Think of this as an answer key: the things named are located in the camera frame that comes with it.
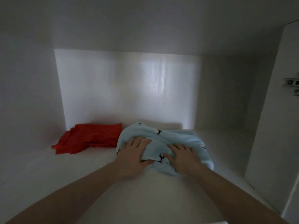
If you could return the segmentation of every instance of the person's left hand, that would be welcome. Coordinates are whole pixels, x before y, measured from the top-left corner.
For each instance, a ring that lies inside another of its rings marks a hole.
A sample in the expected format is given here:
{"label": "person's left hand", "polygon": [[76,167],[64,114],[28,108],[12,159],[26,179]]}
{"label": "person's left hand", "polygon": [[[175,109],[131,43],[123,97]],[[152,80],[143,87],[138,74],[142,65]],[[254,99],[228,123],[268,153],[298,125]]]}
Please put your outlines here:
{"label": "person's left hand", "polygon": [[145,137],[133,138],[125,142],[119,150],[117,157],[112,164],[117,168],[117,179],[126,179],[140,174],[153,160],[140,160],[143,150],[150,143],[151,139],[144,140]]}

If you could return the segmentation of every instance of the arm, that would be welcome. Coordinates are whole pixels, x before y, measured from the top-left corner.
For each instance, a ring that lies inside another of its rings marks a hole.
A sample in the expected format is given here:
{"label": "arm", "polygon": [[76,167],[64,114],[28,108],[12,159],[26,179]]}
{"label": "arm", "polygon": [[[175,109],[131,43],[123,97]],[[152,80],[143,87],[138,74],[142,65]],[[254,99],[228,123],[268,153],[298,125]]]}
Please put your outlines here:
{"label": "arm", "polygon": [[51,193],[6,224],[75,223],[116,181],[140,174],[153,161],[140,162],[151,140],[144,137],[125,143],[114,162]]}
{"label": "arm", "polygon": [[164,154],[171,165],[200,184],[229,224],[287,224],[277,213],[202,164],[193,148],[177,144],[168,147],[176,155],[173,158]]}

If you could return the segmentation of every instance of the blue cloth with black print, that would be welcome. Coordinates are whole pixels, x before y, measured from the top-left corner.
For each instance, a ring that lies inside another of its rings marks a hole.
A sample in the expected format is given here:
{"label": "blue cloth with black print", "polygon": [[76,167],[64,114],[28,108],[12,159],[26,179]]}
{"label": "blue cloth with black print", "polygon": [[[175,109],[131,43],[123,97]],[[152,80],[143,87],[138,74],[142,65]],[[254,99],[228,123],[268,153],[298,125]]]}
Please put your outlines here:
{"label": "blue cloth with black print", "polygon": [[124,142],[129,141],[133,137],[144,136],[151,139],[141,157],[141,160],[152,159],[153,164],[149,168],[157,169],[170,175],[179,175],[179,173],[170,165],[169,160],[163,156],[163,153],[175,156],[172,150],[167,147],[168,144],[174,143],[193,147],[201,162],[208,166],[211,170],[214,168],[213,161],[207,154],[204,142],[192,131],[165,131],[148,127],[143,123],[135,123],[125,128],[119,136],[116,153],[121,149]]}

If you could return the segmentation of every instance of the black print pattern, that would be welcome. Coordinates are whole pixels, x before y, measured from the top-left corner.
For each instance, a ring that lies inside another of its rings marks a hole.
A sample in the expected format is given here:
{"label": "black print pattern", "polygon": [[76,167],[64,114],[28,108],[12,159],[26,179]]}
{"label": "black print pattern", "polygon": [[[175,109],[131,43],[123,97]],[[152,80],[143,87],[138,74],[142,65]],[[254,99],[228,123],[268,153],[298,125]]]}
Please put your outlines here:
{"label": "black print pattern", "polygon": [[158,162],[162,163],[162,160],[163,160],[165,157],[161,156],[161,154],[159,155],[159,157],[161,158],[161,160],[158,161]]}

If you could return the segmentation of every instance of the person's right hand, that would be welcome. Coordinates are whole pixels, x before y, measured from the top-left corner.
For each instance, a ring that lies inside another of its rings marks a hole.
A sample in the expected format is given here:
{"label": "person's right hand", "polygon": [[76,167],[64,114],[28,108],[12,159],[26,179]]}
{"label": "person's right hand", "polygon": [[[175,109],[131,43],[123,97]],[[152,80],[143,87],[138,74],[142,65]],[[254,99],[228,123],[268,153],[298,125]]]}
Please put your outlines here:
{"label": "person's right hand", "polygon": [[191,175],[200,165],[202,165],[194,148],[180,144],[167,146],[174,152],[176,157],[174,158],[166,153],[164,153],[163,156],[169,160],[170,164],[179,173]]}

